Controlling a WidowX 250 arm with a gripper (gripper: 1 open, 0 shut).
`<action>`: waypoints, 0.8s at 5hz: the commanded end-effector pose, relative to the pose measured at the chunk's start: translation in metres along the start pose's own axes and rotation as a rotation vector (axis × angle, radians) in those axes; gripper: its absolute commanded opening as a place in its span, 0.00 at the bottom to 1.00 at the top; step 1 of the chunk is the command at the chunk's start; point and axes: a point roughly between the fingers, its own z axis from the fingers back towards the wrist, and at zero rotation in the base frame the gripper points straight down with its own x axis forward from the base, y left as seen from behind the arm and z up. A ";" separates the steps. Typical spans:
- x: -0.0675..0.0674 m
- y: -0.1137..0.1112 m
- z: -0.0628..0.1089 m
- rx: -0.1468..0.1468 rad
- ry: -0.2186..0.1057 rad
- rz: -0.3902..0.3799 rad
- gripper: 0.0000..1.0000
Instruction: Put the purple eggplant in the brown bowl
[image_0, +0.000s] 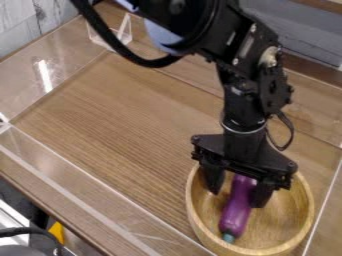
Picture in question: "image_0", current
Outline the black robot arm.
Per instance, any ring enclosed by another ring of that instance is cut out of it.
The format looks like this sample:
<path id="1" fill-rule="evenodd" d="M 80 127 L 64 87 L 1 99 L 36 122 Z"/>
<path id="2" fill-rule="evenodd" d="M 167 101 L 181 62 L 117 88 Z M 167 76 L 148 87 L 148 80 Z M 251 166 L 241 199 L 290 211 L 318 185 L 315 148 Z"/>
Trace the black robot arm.
<path id="1" fill-rule="evenodd" d="M 128 0 L 145 19 L 157 46 L 172 55 L 197 54 L 216 66 L 223 88 L 220 134 L 195 135 L 192 159 L 199 162 L 207 189 L 220 191 L 224 173 L 256 180 L 248 196 L 265 206 L 272 192 L 291 187 L 298 165 L 275 144 L 267 122 L 283 113 L 294 87 L 283 70 L 281 45 L 273 30 L 239 7 L 236 0 Z"/>

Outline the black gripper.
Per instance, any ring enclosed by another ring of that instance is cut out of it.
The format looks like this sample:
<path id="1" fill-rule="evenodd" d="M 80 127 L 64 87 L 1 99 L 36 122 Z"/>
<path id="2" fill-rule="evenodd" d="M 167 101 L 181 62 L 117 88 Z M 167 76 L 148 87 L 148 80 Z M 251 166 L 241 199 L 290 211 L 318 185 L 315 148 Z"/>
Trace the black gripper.
<path id="1" fill-rule="evenodd" d="M 199 162 L 208 191 L 217 195 L 225 171 L 257 181 L 251 195 L 251 207 L 263 208 L 273 190 L 290 189 L 296 163 L 281 151 L 294 139 L 294 129 L 283 145 L 277 145 L 268 129 L 261 127 L 252 133 L 225 130 L 221 134 L 200 134 L 191 137 L 192 159 Z"/>

